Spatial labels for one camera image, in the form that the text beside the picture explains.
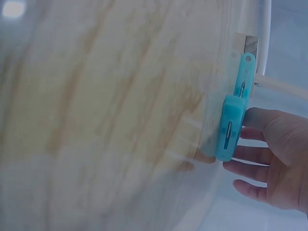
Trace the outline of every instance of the clip hole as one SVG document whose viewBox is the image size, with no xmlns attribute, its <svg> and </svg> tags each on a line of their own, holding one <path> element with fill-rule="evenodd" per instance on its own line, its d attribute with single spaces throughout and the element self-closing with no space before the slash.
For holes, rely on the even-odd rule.
<svg viewBox="0 0 308 231">
<path fill-rule="evenodd" d="M 251 61 L 251 57 L 250 57 L 250 56 L 247 56 L 247 57 L 246 57 L 246 61 L 247 61 L 247 62 L 250 62 L 250 61 Z"/>
</svg>

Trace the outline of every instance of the hand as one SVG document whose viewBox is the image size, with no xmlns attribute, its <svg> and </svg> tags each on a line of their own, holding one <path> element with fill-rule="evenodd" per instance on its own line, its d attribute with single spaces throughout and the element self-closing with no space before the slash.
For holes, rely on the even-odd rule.
<svg viewBox="0 0 308 231">
<path fill-rule="evenodd" d="M 251 108 L 244 118 L 241 137 L 264 141 L 268 148 L 238 146 L 226 170 L 267 183 L 257 187 L 234 181 L 241 194 L 281 209 L 308 213 L 308 119 L 280 111 Z"/>
</svg>

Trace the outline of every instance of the wood grain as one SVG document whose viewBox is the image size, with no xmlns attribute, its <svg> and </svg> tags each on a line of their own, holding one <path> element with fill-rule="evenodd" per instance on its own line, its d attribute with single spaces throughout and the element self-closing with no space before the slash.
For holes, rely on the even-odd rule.
<svg viewBox="0 0 308 231">
<path fill-rule="evenodd" d="M 1 18 L 1 230 L 197 230 L 257 3 L 29 0 Z"/>
</svg>

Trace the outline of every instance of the finger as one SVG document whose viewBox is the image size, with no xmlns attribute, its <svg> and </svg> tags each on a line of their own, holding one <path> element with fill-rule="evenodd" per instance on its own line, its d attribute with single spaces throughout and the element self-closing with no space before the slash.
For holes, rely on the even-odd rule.
<svg viewBox="0 0 308 231">
<path fill-rule="evenodd" d="M 253 127 L 245 127 L 241 131 L 241 138 L 245 140 L 256 140 L 265 142 L 262 131 L 258 131 Z"/>
<path fill-rule="evenodd" d="M 266 110 L 256 107 L 250 108 L 245 113 L 243 125 L 246 127 L 253 127 L 257 131 L 263 132 L 271 122 L 279 118 L 282 114 L 283 112 L 280 111 Z"/>
<path fill-rule="evenodd" d="M 233 182 L 235 189 L 244 196 L 253 200 L 267 203 L 267 188 L 251 185 L 243 180 L 235 180 Z"/>
<path fill-rule="evenodd" d="M 262 165 L 270 165 L 274 154 L 269 148 L 237 146 L 233 157 Z"/>
<path fill-rule="evenodd" d="M 224 162 L 223 166 L 229 172 L 252 180 L 263 183 L 266 183 L 268 180 L 269 166 L 249 165 L 235 160 Z"/>
</svg>

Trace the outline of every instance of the plastic clip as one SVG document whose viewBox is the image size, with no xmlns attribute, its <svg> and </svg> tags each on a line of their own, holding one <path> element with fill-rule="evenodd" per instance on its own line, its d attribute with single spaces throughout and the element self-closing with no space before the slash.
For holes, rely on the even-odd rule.
<svg viewBox="0 0 308 231">
<path fill-rule="evenodd" d="M 256 58 L 251 53 L 241 57 L 233 95 L 226 95 L 220 119 L 216 158 L 230 161 L 239 140 L 244 115 L 254 84 Z"/>
</svg>

